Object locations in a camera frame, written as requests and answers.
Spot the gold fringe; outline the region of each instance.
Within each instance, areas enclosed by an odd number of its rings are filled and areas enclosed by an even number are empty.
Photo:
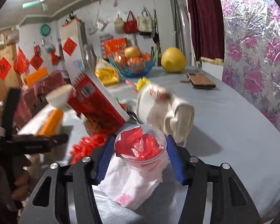
[[[210,58],[206,58],[206,57],[200,57],[200,60],[209,62],[209,63],[217,65],[217,66],[222,66],[224,64],[223,59],[220,59],[220,58],[210,59]]]

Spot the white paper napkin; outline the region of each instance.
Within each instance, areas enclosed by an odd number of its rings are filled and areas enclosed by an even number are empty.
[[[167,151],[157,161],[150,170],[138,171],[114,154],[105,179],[98,187],[121,206],[135,210],[163,182],[162,171],[169,162]]]

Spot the metal screw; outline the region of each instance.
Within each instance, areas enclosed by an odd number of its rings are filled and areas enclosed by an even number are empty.
[[[90,160],[91,160],[91,158],[88,156],[85,156],[82,158],[82,162],[89,162]]]
[[[190,157],[190,162],[193,162],[193,163],[198,162],[198,158],[195,156],[192,156],[192,157]]]
[[[56,163],[56,162],[55,162],[55,163],[52,163],[51,166],[50,166],[50,168],[51,168],[51,169],[58,168],[58,163]]]
[[[228,163],[223,163],[222,164],[222,168],[224,169],[229,169],[230,168],[230,165]]]

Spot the clear plastic cup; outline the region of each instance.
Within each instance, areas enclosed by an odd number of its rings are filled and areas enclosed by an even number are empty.
[[[135,161],[131,158],[124,157],[122,154],[118,155],[118,157],[120,157],[130,168],[132,168],[134,170],[147,171],[147,170],[152,169],[157,164],[157,162],[159,161],[159,158],[166,151],[167,142],[166,142],[166,138],[165,138],[163,132],[161,132],[159,129],[153,128],[150,125],[133,125],[133,126],[125,128],[117,135],[114,146],[116,149],[116,142],[119,140],[119,136],[122,132],[139,127],[139,126],[141,126],[141,128],[142,128],[143,134],[148,133],[148,134],[153,135],[155,137],[155,139],[157,140],[158,144],[163,147],[163,150],[155,157],[148,159],[148,160],[143,160],[143,161]]]

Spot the red curtain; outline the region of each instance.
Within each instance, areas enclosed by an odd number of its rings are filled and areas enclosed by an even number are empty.
[[[224,24],[220,0],[188,0],[196,61],[223,65]]]

